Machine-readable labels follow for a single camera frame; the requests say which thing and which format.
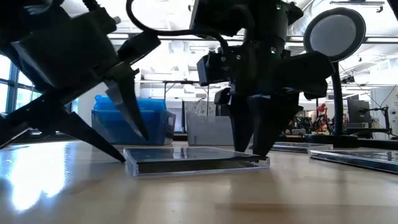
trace magnifying lamp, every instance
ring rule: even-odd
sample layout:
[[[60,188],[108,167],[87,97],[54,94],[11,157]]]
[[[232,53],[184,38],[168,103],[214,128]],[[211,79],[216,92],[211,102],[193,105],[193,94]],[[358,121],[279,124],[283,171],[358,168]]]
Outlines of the magnifying lamp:
[[[365,39],[366,24],[355,10],[345,7],[330,9],[319,14],[304,33],[307,52],[318,51],[330,58],[335,68],[331,76],[335,101],[334,136],[306,136],[308,142],[333,143],[335,147],[356,147],[356,136],[343,135],[343,95],[338,62],[353,55]]]

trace computer monitor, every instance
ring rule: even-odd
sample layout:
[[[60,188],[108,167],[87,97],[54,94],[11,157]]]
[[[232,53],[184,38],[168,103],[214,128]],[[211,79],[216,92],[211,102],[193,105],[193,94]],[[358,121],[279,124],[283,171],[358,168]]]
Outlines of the computer monitor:
[[[370,112],[363,111],[363,109],[369,109],[369,102],[362,100],[347,100],[347,105],[348,105],[348,116],[350,123],[371,122]]]

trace desk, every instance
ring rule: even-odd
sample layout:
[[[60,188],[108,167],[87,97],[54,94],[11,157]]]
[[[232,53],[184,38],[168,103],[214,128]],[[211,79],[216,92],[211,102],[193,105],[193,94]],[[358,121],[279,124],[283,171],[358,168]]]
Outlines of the desk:
[[[123,164],[83,142],[11,146],[0,151],[0,223],[398,220],[396,175],[310,160],[306,154],[269,156],[269,170],[133,179]]]

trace blue plastic bin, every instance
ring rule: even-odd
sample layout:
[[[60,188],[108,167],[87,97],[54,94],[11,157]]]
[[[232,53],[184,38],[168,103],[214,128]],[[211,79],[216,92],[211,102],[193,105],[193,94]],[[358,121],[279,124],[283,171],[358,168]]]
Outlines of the blue plastic bin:
[[[164,100],[137,99],[149,134],[147,141],[134,132],[108,96],[97,95],[95,100],[91,111],[92,127],[111,144],[164,146],[172,143],[175,114],[166,111]]]
[[[141,139],[119,111],[92,110],[93,128],[111,144],[156,145],[171,144],[174,136],[175,115],[168,111],[144,110],[141,116],[149,139]]]

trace wooden table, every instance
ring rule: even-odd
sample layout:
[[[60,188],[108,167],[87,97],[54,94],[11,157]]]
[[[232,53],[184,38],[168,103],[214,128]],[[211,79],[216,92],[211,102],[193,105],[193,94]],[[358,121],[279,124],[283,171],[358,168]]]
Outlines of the wooden table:
[[[269,155],[269,170],[133,179],[83,142],[12,146],[0,151],[0,223],[398,222],[396,175]]]

